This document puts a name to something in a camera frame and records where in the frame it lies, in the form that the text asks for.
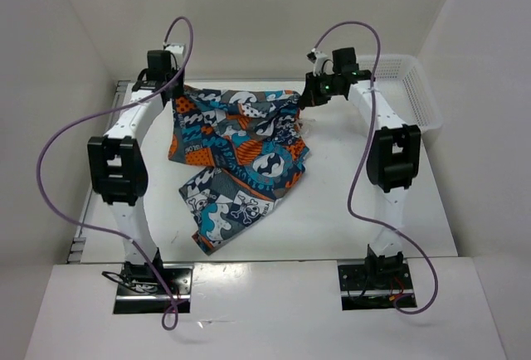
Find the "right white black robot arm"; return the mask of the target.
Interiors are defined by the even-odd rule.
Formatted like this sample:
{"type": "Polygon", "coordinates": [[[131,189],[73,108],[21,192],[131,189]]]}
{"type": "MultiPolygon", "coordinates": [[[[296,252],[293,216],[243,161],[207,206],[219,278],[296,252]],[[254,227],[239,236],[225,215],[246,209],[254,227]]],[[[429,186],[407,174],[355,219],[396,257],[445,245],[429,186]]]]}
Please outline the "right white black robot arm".
{"type": "Polygon", "coordinates": [[[343,96],[368,125],[367,142],[354,176],[360,178],[365,173],[373,185],[375,214],[351,214],[381,227],[368,244],[363,279],[366,285],[382,288],[402,272],[399,231],[407,192],[419,171],[421,130],[407,124],[391,107],[374,72],[359,67],[352,47],[338,49],[331,56],[312,49],[307,58],[313,70],[305,76],[300,107],[324,105],[334,96],[343,96]]]}

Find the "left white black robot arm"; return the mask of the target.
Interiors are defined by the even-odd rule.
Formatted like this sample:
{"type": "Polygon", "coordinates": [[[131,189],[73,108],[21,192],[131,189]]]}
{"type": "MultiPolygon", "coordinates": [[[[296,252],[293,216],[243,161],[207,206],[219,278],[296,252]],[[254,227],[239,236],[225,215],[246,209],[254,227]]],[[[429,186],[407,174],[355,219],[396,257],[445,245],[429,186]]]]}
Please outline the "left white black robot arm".
{"type": "Polygon", "coordinates": [[[159,292],[166,281],[144,210],[149,175],[140,147],[165,105],[183,88],[179,77],[169,89],[159,90],[182,70],[185,54],[183,44],[149,51],[148,66],[130,88],[118,119],[87,144],[92,188],[109,207],[124,245],[122,271],[103,276],[138,294],[159,292]]]}

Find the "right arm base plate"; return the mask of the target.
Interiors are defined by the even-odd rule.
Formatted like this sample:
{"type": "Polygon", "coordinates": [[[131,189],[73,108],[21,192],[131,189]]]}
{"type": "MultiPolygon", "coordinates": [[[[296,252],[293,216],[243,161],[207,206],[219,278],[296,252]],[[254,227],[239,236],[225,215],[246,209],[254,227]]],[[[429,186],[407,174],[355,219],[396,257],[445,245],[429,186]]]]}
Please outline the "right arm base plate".
{"type": "Polygon", "coordinates": [[[360,260],[338,263],[337,269],[343,311],[392,309],[395,299],[400,308],[417,307],[407,262],[399,272],[372,277],[360,260]]]}

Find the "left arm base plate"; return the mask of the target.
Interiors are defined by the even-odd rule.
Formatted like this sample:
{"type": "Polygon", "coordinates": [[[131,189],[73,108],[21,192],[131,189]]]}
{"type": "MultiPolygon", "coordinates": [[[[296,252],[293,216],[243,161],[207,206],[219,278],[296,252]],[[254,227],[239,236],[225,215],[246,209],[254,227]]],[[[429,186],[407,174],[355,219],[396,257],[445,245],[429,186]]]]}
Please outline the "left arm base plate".
{"type": "MultiPolygon", "coordinates": [[[[180,314],[189,314],[192,293],[191,265],[164,266],[162,277],[178,304],[180,314]]],[[[157,280],[127,279],[125,273],[103,272],[117,284],[113,314],[163,314],[170,305],[169,296],[157,280]]]]}

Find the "colourful patterned shorts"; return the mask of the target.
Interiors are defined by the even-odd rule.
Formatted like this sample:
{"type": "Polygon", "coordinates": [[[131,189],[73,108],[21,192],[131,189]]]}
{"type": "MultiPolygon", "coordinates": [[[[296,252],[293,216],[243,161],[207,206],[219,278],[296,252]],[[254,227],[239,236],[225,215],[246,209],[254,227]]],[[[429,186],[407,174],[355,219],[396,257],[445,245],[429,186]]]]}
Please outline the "colourful patterned shorts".
{"type": "Polygon", "coordinates": [[[185,86],[172,101],[168,159],[201,170],[179,189],[206,255],[274,211],[305,171],[309,148],[293,90],[185,86]]]}

